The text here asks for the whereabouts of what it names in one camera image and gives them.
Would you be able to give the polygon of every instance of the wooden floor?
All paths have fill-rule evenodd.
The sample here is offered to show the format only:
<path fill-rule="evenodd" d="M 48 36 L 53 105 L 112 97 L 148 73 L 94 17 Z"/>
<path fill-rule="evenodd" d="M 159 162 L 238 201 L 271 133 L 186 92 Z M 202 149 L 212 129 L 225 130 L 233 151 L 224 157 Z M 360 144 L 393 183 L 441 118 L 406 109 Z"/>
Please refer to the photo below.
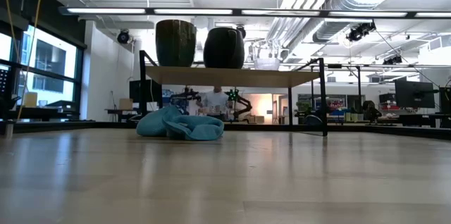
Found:
<path fill-rule="evenodd" d="M 451 143 L 91 129 L 0 140 L 0 223 L 450 223 Z"/>

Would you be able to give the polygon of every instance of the large pot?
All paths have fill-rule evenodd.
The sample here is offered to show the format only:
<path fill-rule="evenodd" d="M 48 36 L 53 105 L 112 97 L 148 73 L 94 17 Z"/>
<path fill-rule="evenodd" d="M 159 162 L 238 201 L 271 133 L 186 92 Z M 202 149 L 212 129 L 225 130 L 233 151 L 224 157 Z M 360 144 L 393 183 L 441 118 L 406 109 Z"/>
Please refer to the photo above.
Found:
<path fill-rule="evenodd" d="M 183 20 L 162 20 L 156 24 L 156 57 L 160 66 L 190 67 L 196 49 L 196 27 Z"/>
<path fill-rule="evenodd" d="M 217 27 L 209 31 L 204 45 L 205 67 L 241 69 L 244 62 L 245 44 L 239 30 Z"/>

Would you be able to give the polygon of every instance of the computer monitor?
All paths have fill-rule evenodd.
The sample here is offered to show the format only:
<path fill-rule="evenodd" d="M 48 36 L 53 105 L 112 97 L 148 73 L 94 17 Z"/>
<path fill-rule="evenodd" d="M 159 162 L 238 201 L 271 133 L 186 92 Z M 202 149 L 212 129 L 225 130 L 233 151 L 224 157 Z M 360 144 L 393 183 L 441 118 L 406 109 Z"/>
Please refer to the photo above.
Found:
<path fill-rule="evenodd" d="M 133 80 L 130 81 L 130 88 L 129 88 L 129 98 L 133 99 L 134 103 L 139 103 L 141 99 L 141 81 L 140 80 Z M 161 85 L 156 83 L 154 80 L 146 80 L 145 86 L 144 86 L 145 96 L 146 96 L 146 102 L 155 101 L 159 104 L 162 103 L 163 100 L 163 91 L 161 89 Z"/>
<path fill-rule="evenodd" d="M 395 81 L 396 105 L 410 108 L 435 108 L 434 87 L 429 82 Z"/>

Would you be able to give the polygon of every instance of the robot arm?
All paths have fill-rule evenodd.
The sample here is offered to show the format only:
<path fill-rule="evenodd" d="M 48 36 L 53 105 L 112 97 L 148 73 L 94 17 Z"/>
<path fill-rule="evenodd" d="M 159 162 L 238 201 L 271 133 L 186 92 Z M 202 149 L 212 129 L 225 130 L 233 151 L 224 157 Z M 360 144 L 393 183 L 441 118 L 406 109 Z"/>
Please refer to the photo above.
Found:
<path fill-rule="evenodd" d="M 237 102 L 237 103 L 242 104 L 242 105 L 245 106 L 244 109 L 241 109 L 241 110 L 239 110 L 239 111 L 236 111 L 236 110 L 235 110 L 235 112 L 233 113 L 233 118 L 234 118 L 234 120 L 238 120 L 238 117 L 239 117 L 241 114 L 246 113 L 246 112 L 249 112 L 249 111 L 252 110 L 251 102 L 250 102 L 249 100 L 247 100 L 247 99 L 241 97 L 240 95 L 238 95 L 238 90 L 235 90 L 235 91 L 230 90 L 229 92 L 226 92 L 225 94 L 228 95 L 228 100 L 229 100 L 229 101 L 235 101 L 235 102 Z"/>

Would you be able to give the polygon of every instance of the yellow cable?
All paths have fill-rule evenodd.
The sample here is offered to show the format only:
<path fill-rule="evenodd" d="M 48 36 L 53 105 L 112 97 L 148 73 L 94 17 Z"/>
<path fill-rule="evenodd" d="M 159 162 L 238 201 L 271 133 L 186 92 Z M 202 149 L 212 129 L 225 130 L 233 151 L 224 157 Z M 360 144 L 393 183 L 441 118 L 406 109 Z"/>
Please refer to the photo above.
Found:
<path fill-rule="evenodd" d="M 16 42 L 16 35 L 14 34 L 13 16 L 11 15 L 11 8 L 9 7 L 9 0 L 6 0 L 6 9 L 8 11 L 9 25 L 11 26 L 11 34 L 13 35 L 14 49 L 16 50 L 17 58 L 20 57 L 19 48 Z"/>
<path fill-rule="evenodd" d="M 35 42 L 35 35 L 36 35 L 37 21 L 39 20 L 39 8 L 40 7 L 41 7 L 41 0 L 37 0 L 35 28 L 33 30 L 33 39 L 31 41 L 31 49 L 33 49 L 33 43 Z M 19 121 L 20 115 L 22 114 L 22 108 L 23 108 L 23 104 L 24 104 L 24 100 L 25 100 L 25 89 L 27 88 L 28 72 L 30 71 L 30 61 L 31 61 L 31 56 L 29 57 L 28 63 L 27 63 L 27 72 L 25 74 L 25 82 L 24 82 L 25 85 L 24 85 L 23 91 L 22 91 L 23 100 L 22 100 L 22 105 L 20 105 L 19 114 L 17 115 L 17 121 Z"/>

